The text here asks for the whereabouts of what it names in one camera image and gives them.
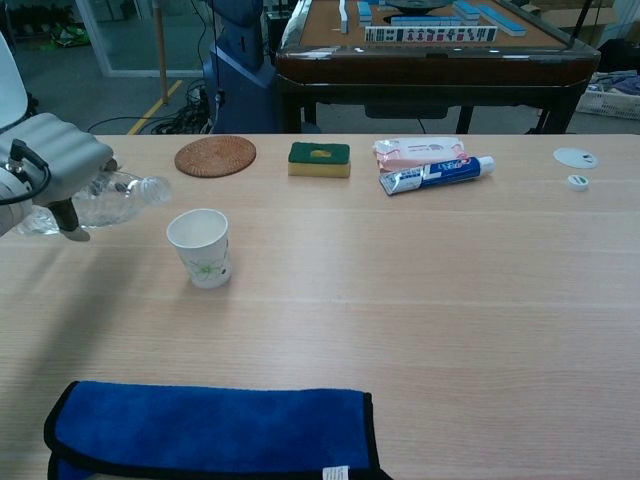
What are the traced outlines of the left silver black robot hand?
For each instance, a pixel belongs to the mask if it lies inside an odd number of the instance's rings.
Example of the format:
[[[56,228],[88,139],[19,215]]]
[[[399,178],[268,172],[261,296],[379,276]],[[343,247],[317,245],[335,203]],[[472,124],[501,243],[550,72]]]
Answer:
[[[48,209],[61,234],[76,242],[90,235],[72,197],[112,160],[113,150],[75,125],[43,113],[1,134],[1,233],[35,206]]]

